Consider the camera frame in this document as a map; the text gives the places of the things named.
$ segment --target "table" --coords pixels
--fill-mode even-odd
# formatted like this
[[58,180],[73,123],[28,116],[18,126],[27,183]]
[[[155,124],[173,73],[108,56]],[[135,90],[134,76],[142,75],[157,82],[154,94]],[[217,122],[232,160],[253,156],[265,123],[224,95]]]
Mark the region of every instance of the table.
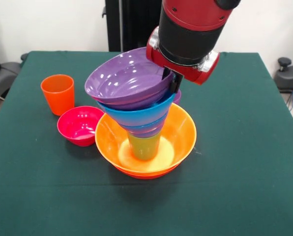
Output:
[[293,118],[258,54],[223,53],[210,79],[182,82],[198,138],[155,180],[128,177],[96,146],[57,132],[41,81],[87,76],[117,53],[31,52],[0,111],[0,236],[293,235]]

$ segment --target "plastic bowl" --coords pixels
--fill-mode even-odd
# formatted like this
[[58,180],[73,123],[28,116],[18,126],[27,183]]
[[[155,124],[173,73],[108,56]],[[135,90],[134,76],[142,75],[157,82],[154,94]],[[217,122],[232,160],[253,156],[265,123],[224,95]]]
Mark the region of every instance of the plastic bowl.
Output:
[[75,145],[95,143],[95,130],[104,112],[96,107],[81,106],[65,112],[57,122],[59,133]]
[[115,109],[115,110],[123,110],[123,111],[132,111],[132,110],[141,110],[147,107],[150,107],[153,103],[159,101],[168,91],[168,88],[164,88],[163,90],[155,93],[154,95],[140,101],[129,101],[126,104],[105,104],[105,106]]
[[181,91],[180,89],[178,90],[178,92],[176,93],[175,95],[175,98],[174,98],[174,103],[179,105],[180,104],[180,100],[181,100]]
[[146,58],[146,48],[122,53],[94,70],[85,83],[88,95],[106,105],[125,105],[141,101],[152,104],[150,97],[168,89],[171,72],[162,80],[163,68]]
[[151,107],[136,111],[119,111],[98,103],[102,109],[123,126],[141,126],[155,122],[168,111],[175,93],[167,93],[161,100]]
[[158,154],[150,161],[140,161],[126,150],[127,132],[108,114],[99,121],[95,139],[100,153],[117,169],[132,177],[151,178],[160,177],[180,164],[193,149],[196,137],[196,127],[189,114],[173,104],[161,131]]
[[130,132],[133,136],[137,138],[149,138],[156,135],[161,131],[165,118],[168,113],[163,115],[160,119],[156,120],[151,124],[141,125],[141,126],[124,126],[121,125],[122,128]]

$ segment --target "large orange bowl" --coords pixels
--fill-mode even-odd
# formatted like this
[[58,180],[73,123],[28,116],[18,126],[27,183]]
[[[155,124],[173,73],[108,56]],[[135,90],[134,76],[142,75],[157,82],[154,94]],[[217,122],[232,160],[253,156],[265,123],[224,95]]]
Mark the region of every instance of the large orange bowl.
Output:
[[174,103],[161,131],[158,154],[152,160],[141,161],[133,156],[126,130],[107,114],[98,122],[95,133],[97,148],[107,161],[123,173],[142,179],[172,171],[189,155],[197,138],[190,115]]

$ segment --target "plastic cup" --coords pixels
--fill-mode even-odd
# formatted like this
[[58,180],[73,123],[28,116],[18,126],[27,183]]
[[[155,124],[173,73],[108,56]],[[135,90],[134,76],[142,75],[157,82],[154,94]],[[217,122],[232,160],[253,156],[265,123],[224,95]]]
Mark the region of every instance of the plastic cup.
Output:
[[156,156],[161,132],[149,138],[137,138],[129,132],[127,134],[131,151],[137,159],[148,161]]
[[74,108],[74,82],[68,75],[52,75],[41,83],[50,110],[57,116]]

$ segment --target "black knob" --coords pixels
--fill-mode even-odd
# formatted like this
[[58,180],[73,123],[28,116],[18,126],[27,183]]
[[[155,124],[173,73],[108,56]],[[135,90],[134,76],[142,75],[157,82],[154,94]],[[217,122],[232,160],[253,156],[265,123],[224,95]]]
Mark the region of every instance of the black knob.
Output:
[[279,58],[278,63],[280,65],[280,71],[285,71],[292,64],[292,61],[289,58]]
[[292,61],[289,58],[279,58],[278,62],[281,67],[288,67],[292,64]]

